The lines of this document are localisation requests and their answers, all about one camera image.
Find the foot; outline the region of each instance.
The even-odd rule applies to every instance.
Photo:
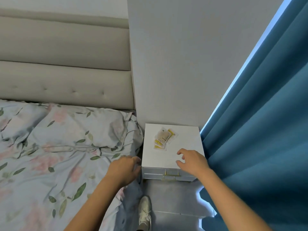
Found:
[[[144,223],[147,227],[148,230],[151,230],[152,226],[152,219],[151,219],[151,201],[150,198],[147,196],[143,196],[139,202],[139,225]]]

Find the nightstand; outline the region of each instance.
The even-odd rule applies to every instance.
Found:
[[[155,135],[164,127],[171,128],[178,136],[166,145],[166,151],[154,149]],[[142,175],[144,179],[171,181],[193,181],[195,177],[178,167],[176,160],[182,155],[176,153],[181,149],[196,150],[204,155],[200,131],[198,127],[175,126],[162,124],[145,124],[144,144],[142,153]]]

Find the stack of packets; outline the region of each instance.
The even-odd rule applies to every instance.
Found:
[[[166,145],[170,144],[178,136],[172,129],[161,128],[155,136],[154,149],[166,151]]]

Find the forearm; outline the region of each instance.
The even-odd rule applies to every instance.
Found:
[[[211,196],[230,231],[272,231],[272,229],[211,169],[198,177]]]
[[[98,230],[110,203],[120,189],[119,187],[114,180],[103,178],[64,231]]]

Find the wall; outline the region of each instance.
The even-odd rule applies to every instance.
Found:
[[[138,123],[201,129],[283,0],[127,0]]]
[[[0,0],[0,8],[128,19],[126,0]]]

